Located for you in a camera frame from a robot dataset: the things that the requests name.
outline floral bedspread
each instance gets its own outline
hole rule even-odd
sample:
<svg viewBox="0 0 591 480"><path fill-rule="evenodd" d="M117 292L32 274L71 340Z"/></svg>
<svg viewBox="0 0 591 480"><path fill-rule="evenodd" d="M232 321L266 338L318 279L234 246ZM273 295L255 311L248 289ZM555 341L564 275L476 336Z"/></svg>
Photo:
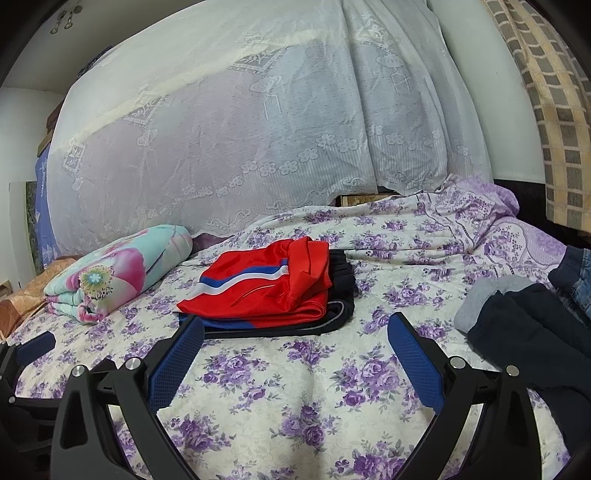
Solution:
<svg viewBox="0 0 591 480"><path fill-rule="evenodd" d="M509 191L451 176L436 193L267 217L179 265L96 326L48 313L26 322L12 340L50 330L57 345L25 369L18 393L60 397L76 364L144 356L173 334L174 305L223 251L310 235L346 250L355 266L361 296L352 320L320 337L208 341L158 416L202 480L389 480L433 411L388 343L388 317L400 310L448 355L492 368L453 328L470 285L512 273L547 282L565 249L517 220L517 209ZM568 455L547 406L534 393L531 401L550 479ZM442 478L459 468L478 413L474 407ZM147 477L115 408L113 418L132 467Z"/></svg>

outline denim fabric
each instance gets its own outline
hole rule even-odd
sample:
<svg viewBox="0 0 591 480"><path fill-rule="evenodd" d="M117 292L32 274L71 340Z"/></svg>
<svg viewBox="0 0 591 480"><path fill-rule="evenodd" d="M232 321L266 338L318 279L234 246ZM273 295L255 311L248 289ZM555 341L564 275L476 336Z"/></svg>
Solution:
<svg viewBox="0 0 591 480"><path fill-rule="evenodd" d="M568 246L560 265L548 274L567 309L591 324L591 250Z"/></svg>

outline folded red shirt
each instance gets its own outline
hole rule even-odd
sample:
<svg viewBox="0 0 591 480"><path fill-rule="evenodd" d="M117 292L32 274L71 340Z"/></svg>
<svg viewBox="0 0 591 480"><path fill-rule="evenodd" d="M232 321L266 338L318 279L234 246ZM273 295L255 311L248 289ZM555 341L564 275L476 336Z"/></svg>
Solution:
<svg viewBox="0 0 591 480"><path fill-rule="evenodd" d="M209 319L253 327L296 325L326 313L329 244L310 237L266 248L223 253L199 278L191 298L177 305Z"/></svg>

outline checkered fabric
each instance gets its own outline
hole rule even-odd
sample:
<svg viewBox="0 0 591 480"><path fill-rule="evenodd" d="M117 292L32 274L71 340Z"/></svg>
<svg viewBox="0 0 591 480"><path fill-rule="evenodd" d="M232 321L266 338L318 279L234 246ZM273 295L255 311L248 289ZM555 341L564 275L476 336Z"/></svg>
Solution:
<svg viewBox="0 0 591 480"><path fill-rule="evenodd" d="M591 84L558 32L525 0L482 0L521 72L540 131L546 217L591 232Z"/></svg>

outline floral blanket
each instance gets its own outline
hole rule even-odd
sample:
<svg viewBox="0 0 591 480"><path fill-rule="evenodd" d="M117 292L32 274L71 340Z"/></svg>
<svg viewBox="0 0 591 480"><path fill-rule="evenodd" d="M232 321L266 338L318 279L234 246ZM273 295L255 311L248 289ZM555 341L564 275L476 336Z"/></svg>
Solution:
<svg viewBox="0 0 591 480"><path fill-rule="evenodd" d="M491 368L453 328L470 285L513 273L546 283L565 250L517 220L517 210L509 191L451 176L435 193L265 218L171 270L96 326L48 313L25 323L13 340L48 329L57 345L25 369L18 393L60 397L78 363L144 356L173 334L174 305L222 252L310 235L344 249L355 267L361 297L352 320L320 337L208 341L158 416L202 480L390 480L433 411L393 354L388 317L400 310L448 355ZM547 406L534 393L531 401L550 479L568 456ZM459 468L478 413L474 407L442 478ZM115 408L113 417L131 465L148 476Z"/></svg>

